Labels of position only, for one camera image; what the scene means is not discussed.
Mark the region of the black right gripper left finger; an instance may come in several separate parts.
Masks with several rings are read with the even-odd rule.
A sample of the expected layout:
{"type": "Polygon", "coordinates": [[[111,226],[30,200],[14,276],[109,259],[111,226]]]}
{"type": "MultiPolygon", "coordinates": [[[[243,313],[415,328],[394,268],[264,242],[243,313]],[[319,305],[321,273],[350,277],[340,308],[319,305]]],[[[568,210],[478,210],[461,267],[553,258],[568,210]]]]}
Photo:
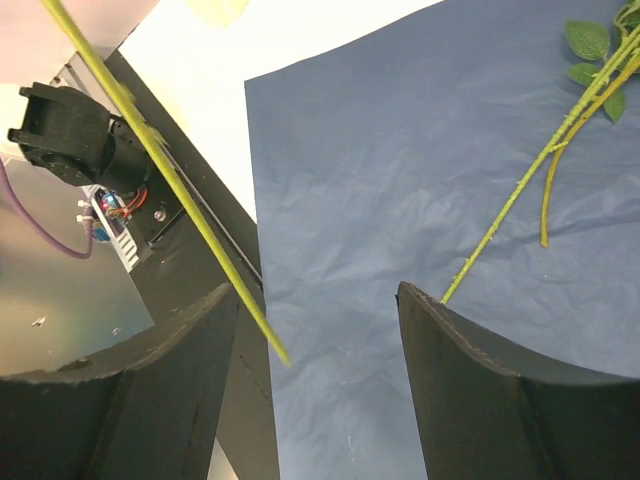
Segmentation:
{"type": "Polygon", "coordinates": [[[3,377],[2,477],[205,478],[238,314],[223,284],[58,370],[3,377]]]}

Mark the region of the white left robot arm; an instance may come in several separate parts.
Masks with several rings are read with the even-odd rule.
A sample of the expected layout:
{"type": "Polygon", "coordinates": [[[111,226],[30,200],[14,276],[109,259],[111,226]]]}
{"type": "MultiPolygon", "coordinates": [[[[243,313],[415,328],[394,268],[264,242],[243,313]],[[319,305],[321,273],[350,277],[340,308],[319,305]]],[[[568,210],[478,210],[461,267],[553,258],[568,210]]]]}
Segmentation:
{"type": "Polygon", "coordinates": [[[118,194],[146,183],[150,156],[124,118],[68,86],[35,82],[19,94],[27,99],[24,119],[7,138],[32,165],[67,184],[101,185],[118,194]]]}

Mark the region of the orange and pink flower bouquet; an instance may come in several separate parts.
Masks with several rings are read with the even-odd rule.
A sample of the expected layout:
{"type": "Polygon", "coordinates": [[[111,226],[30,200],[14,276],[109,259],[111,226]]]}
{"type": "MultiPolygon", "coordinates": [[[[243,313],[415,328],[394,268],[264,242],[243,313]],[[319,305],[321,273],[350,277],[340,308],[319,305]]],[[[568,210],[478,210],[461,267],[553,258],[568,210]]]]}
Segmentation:
{"type": "Polygon", "coordinates": [[[637,1],[624,3],[613,17],[610,27],[597,22],[570,19],[565,22],[564,37],[571,52],[581,60],[567,70],[567,75],[575,83],[583,86],[584,92],[524,176],[517,182],[515,190],[510,194],[479,244],[464,260],[461,270],[453,277],[443,294],[441,299],[443,304],[448,303],[453,297],[546,159],[551,160],[551,165],[544,185],[539,241],[541,246],[549,246],[549,209],[552,188],[564,151],[598,110],[604,110],[612,122],[619,121],[624,114],[626,97],[623,85],[639,72],[639,3],[637,1]]]}

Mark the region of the white ribbed vase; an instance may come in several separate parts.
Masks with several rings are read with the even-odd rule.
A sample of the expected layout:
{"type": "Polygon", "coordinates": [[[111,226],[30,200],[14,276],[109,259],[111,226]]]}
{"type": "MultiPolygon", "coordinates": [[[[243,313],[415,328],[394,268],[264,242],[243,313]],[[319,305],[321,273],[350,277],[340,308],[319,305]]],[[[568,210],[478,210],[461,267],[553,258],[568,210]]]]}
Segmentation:
{"type": "Polygon", "coordinates": [[[188,8],[201,20],[213,27],[228,26],[237,20],[248,5],[248,0],[186,0],[188,8]]]}

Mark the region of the small pink flower stem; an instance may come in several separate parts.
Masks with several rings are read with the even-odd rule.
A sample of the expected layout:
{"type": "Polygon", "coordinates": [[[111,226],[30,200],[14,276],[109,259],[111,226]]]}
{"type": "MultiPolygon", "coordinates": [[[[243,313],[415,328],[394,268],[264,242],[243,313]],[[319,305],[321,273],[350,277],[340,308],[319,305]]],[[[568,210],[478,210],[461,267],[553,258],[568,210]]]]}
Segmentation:
{"type": "Polygon", "coordinates": [[[264,312],[250,293],[244,280],[242,280],[240,273],[225,252],[220,240],[207,223],[205,217],[193,200],[191,193],[188,191],[184,182],[176,172],[171,160],[164,150],[159,133],[146,122],[140,111],[134,105],[134,100],[130,92],[111,74],[102,58],[97,54],[85,35],[81,32],[62,2],[45,1],[43,6],[56,22],[60,30],[74,45],[76,51],[84,60],[88,69],[103,88],[105,93],[122,113],[124,119],[132,128],[146,152],[150,155],[151,160],[154,162],[168,183],[170,189],[195,224],[200,235],[209,246],[225,275],[228,277],[268,343],[274,348],[282,363],[286,366],[291,366],[292,358],[289,351],[266,319],[264,312]]]}

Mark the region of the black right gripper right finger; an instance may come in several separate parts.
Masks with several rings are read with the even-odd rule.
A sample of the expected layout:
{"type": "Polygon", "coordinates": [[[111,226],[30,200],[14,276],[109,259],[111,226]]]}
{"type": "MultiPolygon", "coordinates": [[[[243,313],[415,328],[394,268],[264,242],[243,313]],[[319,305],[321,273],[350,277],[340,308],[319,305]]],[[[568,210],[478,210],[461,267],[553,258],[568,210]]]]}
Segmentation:
{"type": "Polygon", "coordinates": [[[399,325],[431,479],[635,479],[639,383],[500,336],[401,283],[399,325]]]}

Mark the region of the blue wrapping paper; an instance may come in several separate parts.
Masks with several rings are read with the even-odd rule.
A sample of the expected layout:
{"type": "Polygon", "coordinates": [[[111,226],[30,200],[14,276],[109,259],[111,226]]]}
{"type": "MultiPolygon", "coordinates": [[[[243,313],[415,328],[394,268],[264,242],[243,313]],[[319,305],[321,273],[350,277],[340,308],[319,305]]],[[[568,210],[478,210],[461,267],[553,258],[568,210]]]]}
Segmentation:
{"type": "MultiPolygon", "coordinates": [[[[617,1],[443,1],[245,86],[284,479],[422,479],[395,302],[440,297],[575,105],[569,20],[617,1]]],[[[582,367],[639,373],[639,84],[525,187],[451,299],[582,367]]]]}

